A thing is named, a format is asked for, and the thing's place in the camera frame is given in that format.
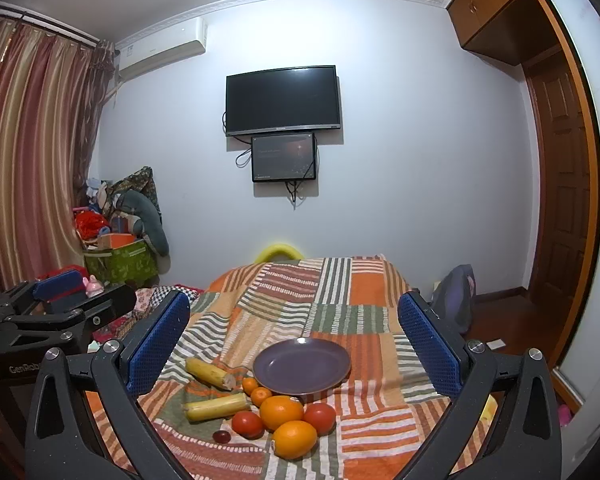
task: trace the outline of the striped blanket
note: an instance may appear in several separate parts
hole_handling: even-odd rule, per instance
[[[187,329],[139,404],[193,478],[390,479],[448,404],[431,386],[398,324],[397,301],[408,288],[382,256],[230,270],[192,302]],[[227,395],[187,374],[187,357],[229,371],[240,384],[262,349],[300,336],[338,343],[352,364],[346,382],[321,398],[305,399],[326,402],[337,413],[336,429],[312,452],[287,462],[272,453],[269,433],[250,441],[232,432],[230,420],[187,422],[184,402]],[[92,408],[113,460],[132,470],[102,407],[96,402]],[[220,429],[232,433],[229,444],[213,443],[212,433]],[[456,469],[471,463],[487,429],[482,422],[477,426]]]

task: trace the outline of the plate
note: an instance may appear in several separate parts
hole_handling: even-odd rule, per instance
[[[318,394],[339,384],[351,369],[340,345],[324,339],[299,337],[265,348],[253,362],[253,375],[277,394]]]

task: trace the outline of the white wall-mounted air conditioner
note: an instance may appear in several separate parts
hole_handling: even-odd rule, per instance
[[[192,18],[154,32],[120,52],[120,76],[124,80],[187,57],[204,54],[206,22]]]

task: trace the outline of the green bag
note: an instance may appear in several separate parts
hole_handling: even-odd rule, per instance
[[[84,251],[84,261],[89,274],[102,283],[125,283],[133,280],[142,285],[158,275],[152,252],[144,240],[102,251]]]

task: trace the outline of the silver bolt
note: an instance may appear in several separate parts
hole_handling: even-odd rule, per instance
[[[113,354],[113,352],[117,351],[118,348],[120,348],[120,341],[116,339],[110,339],[109,341],[104,343],[104,345],[102,345],[102,349],[107,354]]]
[[[46,353],[45,353],[45,357],[47,359],[49,359],[50,361],[52,359],[55,359],[59,355],[60,355],[60,349],[57,348],[57,347],[55,347],[55,346],[53,348],[50,348],[49,350],[47,350]]]
[[[539,361],[540,359],[542,359],[542,352],[539,351],[537,348],[530,348],[529,357],[531,357],[534,361]]]
[[[477,339],[469,339],[467,346],[474,354],[481,354],[484,352],[484,343],[482,341],[478,341]]]

